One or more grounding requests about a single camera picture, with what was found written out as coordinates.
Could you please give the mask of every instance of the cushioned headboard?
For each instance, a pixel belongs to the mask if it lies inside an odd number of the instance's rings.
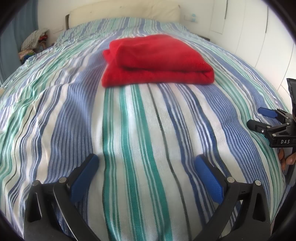
[[[75,27],[102,18],[148,18],[160,22],[179,22],[180,7],[171,1],[109,0],[76,8],[66,16],[66,27]]]

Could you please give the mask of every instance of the white wardrobe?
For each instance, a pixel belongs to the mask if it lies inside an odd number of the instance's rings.
[[[286,78],[296,78],[296,45],[262,0],[214,0],[208,37],[255,67],[292,111]]]

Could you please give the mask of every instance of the blue curtain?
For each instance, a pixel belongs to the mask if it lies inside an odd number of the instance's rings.
[[[26,3],[0,36],[0,86],[21,65],[18,52],[22,43],[38,29],[37,3]]]

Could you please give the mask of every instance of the red blanket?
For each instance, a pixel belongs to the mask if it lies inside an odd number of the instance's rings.
[[[124,38],[110,43],[104,87],[136,83],[211,84],[213,68],[193,48],[168,35]]]

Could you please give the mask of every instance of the metal screw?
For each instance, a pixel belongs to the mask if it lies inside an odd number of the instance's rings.
[[[64,182],[66,182],[67,181],[67,178],[66,177],[61,177],[60,179],[59,179],[59,183],[64,183]]]
[[[33,185],[33,186],[37,186],[39,183],[40,183],[39,180],[35,180],[34,182],[32,182],[32,185]]]
[[[233,183],[235,181],[235,179],[233,177],[228,177],[227,178],[227,182],[229,183]]]
[[[260,182],[259,180],[256,180],[256,181],[255,181],[255,184],[256,184],[257,186],[261,186],[261,182]]]

